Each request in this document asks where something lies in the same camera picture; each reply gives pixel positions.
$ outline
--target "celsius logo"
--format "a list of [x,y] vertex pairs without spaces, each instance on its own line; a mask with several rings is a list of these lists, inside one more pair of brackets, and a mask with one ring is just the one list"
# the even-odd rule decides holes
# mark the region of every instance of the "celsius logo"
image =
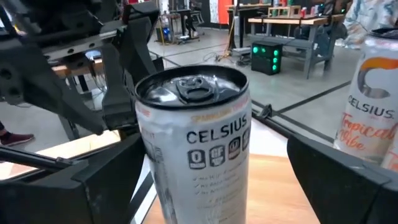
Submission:
[[390,96],[390,93],[387,90],[383,90],[380,88],[372,88],[370,87],[366,81],[365,76],[372,69],[385,69],[392,70],[398,68],[398,60],[384,57],[374,57],[365,60],[358,72],[358,89],[365,96],[372,99],[383,99]]

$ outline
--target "concrete floor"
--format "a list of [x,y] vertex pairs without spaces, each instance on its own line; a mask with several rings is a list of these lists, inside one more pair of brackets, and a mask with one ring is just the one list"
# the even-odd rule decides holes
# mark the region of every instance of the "concrete floor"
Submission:
[[[149,50],[164,57],[166,68],[216,63],[212,56],[223,53],[227,43],[227,32],[211,29],[204,31],[206,34],[201,36],[200,41],[195,40],[183,45],[163,46],[150,41]],[[250,79],[252,99],[262,104],[270,103],[277,111],[350,81],[358,58],[358,51],[336,47],[331,70],[324,73],[323,64],[320,63],[309,80],[305,79],[302,72],[303,63],[292,58],[283,58],[282,72],[274,76],[253,72],[250,66],[235,65],[237,57],[224,59],[219,64],[237,68],[245,73]],[[92,80],[89,80],[88,84],[96,88]],[[347,94],[348,86],[283,113],[298,121],[298,124],[280,117],[274,118],[303,135],[329,144],[330,142],[319,136],[334,137]],[[12,132],[35,134],[34,142],[18,146],[18,149],[35,152],[68,141],[57,115],[34,106],[19,108],[0,103],[0,120]]]

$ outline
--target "silver can lid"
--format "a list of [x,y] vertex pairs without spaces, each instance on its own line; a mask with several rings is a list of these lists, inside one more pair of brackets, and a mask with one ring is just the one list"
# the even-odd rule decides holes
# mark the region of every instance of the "silver can lid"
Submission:
[[372,37],[382,37],[386,39],[398,40],[398,28],[380,28],[369,33]]
[[141,103],[164,110],[187,110],[228,103],[248,88],[248,78],[218,65],[177,67],[142,79],[135,89]]

